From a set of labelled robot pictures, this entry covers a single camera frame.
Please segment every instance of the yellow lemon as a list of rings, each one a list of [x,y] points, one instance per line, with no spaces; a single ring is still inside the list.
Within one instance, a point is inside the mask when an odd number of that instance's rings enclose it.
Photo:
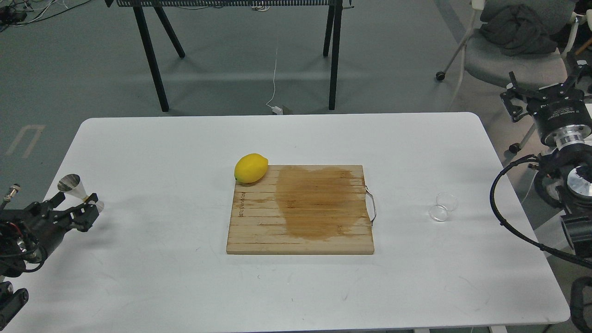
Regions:
[[[257,154],[248,154],[241,159],[234,167],[234,177],[244,183],[256,182],[267,172],[268,160]]]

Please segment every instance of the jigger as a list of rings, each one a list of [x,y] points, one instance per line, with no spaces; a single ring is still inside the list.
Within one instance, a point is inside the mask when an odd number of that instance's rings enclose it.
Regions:
[[[70,194],[71,196],[77,197],[82,201],[86,201],[86,199],[88,199],[88,195],[86,194],[84,186],[82,185],[80,176],[77,174],[69,174],[62,177],[62,179],[60,179],[60,181],[57,182],[57,189],[60,192],[64,192],[65,194]],[[101,200],[97,202],[89,201],[89,203],[96,205],[96,208],[98,209],[99,213],[105,207],[105,204]]]

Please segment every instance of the cloth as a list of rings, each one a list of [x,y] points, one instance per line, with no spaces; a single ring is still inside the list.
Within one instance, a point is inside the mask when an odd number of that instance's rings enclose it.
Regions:
[[[480,32],[506,56],[552,53],[557,48],[538,15],[526,5],[505,7]]]

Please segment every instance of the gray floor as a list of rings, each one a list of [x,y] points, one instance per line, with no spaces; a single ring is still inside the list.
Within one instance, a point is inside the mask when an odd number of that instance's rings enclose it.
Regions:
[[[69,6],[78,3],[66,1]],[[294,114],[444,112],[458,77],[458,62],[445,82],[437,83],[433,77],[466,29],[471,13],[467,3],[355,1],[356,7],[343,13],[335,111],[327,110],[330,62],[321,55],[324,8],[276,7],[267,12],[168,8],[187,53],[182,60],[154,12],[147,9],[171,105],[167,114],[160,112],[131,9],[107,8],[94,0],[47,21],[9,28],[0,34],[0,190],[14,182],[22,185],[11,203],[14,208],[43,198],[79,125],[91,117],[271,115],[265,103],[274,90],[276,49],[276,93],[271,105],[283,105]],[[53,5],[47,14],[63,9],[59,6]],[[452,110],[477,114],[500,160],[506,162],[508,145],[520,140],[531,122],[511,123],[500,92],[465,75]],[[44,126],[28,156],[34,130],[26,131],[20,144],[10,149],[26,125]],[[521,155],[542,149],[533,138]],[[532,176],[526,168],[509,174],[519,198],[526,195]],[[533,227],[556,213],[534,193],[523,205]],[[589,274],[554,258],[549,262],[566,297],[571,282]],[[508,331],[543,328],[508,327]],[[471,328],[433,331],[469,333]],[[566,322],[549,332],[576,329]]]

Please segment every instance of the wooden cutting board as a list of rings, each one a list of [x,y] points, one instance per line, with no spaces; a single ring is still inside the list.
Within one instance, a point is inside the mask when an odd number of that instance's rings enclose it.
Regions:
[[[270,165],[234,187],[228,254],[373,254],[361,165]]]

